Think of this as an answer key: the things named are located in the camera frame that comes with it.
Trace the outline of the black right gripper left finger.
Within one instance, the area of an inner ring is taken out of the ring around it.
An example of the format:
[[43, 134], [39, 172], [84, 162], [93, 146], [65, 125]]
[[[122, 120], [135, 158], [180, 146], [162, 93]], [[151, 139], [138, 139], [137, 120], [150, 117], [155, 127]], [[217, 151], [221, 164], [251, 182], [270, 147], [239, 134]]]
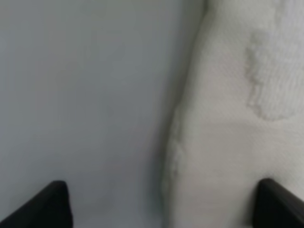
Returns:
[[65, 181], [49, 183], [0, 222], [2, 228], [72, 228], [73, 214]]

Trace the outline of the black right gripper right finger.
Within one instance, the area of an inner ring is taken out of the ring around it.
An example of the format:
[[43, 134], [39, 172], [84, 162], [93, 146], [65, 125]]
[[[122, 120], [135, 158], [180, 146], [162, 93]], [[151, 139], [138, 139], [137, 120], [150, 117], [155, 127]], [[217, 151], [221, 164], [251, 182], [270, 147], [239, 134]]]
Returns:
[[304, 228], [304, 202], [273, 179], [257, 186], [252, 227]]

